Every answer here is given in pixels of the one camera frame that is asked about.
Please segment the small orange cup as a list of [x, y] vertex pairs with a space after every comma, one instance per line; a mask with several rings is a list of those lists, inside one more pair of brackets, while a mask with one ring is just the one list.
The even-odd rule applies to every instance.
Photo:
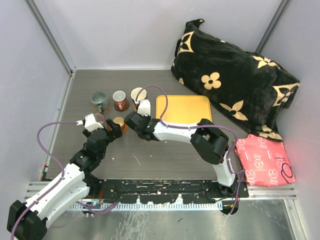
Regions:
[[123, 118], [123, 117], [120, 117], [120, 116], [115, 117], [115, 118], [113, 119], [113, 122], [114, 122], [115, 124], [120, 125], [120, 127], [123, 127], [123, 126], [125, 125], [125, 123], [124, 123], [124, 118]]

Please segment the light woven coaster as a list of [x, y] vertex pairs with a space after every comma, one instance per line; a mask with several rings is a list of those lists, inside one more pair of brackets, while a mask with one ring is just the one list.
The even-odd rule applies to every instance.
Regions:
[[132, 104], [132, 108], [133, 108], [134, 111], [137, 111], [137, 110], [138, 110], [137, 107], [136, 107], [136, 105], [135, 105], [134, 103]]

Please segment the purple transparent cup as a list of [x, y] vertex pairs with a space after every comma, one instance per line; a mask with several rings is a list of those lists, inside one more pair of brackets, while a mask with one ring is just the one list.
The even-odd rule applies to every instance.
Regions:
[[94, 114], [95, 120], [99, 122], [104, 128], [108, 129], [108, 124], [105, 120], [105, 117], [101, 113]]

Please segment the black cup cream inside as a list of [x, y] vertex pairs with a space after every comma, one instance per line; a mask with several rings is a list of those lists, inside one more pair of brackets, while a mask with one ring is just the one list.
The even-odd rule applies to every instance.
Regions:
[[147, 91], [142, 87], [136, 87], [131, 91], [130, 97], [133, 103], [138, 106], [140, 104], [140, 101], [147, 98]]

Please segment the pink mug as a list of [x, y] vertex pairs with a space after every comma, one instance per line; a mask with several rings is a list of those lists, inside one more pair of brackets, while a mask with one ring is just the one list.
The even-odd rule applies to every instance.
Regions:
[[127, 99], [126, 93], [124, 91], [118, 90], [113, 93], [112, 98], [115, 101], [122, 101], [124, 99]]

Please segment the grey mug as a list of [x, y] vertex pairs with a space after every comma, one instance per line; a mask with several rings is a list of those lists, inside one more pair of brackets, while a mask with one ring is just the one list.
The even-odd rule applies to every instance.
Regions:
[[93, 93], [90, 100], [92, 106], [95, 106], [99, 111], [101, 111], [101, 109], [106, 109], [111, 103], [102, 91]]

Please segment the orange wooden coaster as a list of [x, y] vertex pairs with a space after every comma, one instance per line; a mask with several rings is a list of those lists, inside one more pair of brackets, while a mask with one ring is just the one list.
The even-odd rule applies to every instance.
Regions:
[[120, 122], [120, 129], [121, 129], [121, 132], [122, 133], [125, 133], [127, 130], [128, 130], [128, 125], [122, 120], [121, 122]]

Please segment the dark brown wooden coaster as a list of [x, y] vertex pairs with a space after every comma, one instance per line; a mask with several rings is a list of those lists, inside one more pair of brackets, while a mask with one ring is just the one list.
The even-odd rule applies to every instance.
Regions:
[[115, 101], [113, 106], [116, 111], [123, 112], [129, 108], [130, 103], [127, 99], [124, 99], [122, 101]]

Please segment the orange cork coaster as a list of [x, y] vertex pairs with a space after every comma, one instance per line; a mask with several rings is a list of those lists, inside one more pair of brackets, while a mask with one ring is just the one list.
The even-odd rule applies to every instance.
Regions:
[[111, 105], [112, 105], [112, 104], [110, 103], [109, 106], [108, 106], [106, 109], [101, 108], [100, 111], [99, 111], [95, 106], [93, 106], [93, 107], [92, 107], [92, 110], [93, 110], [95, 113], [104, 114], [104, 113], [106, 113], [106, 112], [111, 108]]

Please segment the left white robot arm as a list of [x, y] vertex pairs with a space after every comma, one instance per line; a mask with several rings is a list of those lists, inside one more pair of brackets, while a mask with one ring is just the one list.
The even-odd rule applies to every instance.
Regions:
[[48, 228], [67, 208], [84, 197], [100, 193], [99, 179], [92, 175], [105, 158], [107, 146], [123, 133], [110, 118], [104, 126], [93, 113], [74, 122], [84, 127], [86, 142], [66, 166], [42, 190], [25, 202], [16, 200], [9, 208], [7, 230], [12, 240], [41, 240]]

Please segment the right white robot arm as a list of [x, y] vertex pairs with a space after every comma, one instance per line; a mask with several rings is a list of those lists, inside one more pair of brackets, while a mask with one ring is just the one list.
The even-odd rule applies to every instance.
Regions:
[[146, 141], [176, 141], [191, 144], [199, 156], [213, 166], [220, 193], [231, 197], [237, 191], [237, 177], [232, 170], [229, 138], [221, 129], [227, 127], [213, 124], [206, 118], [199, 123], [178, 124], [151, 118], [149, 100], [142, 100], [137, 111], [126, 116], [124, 123]]

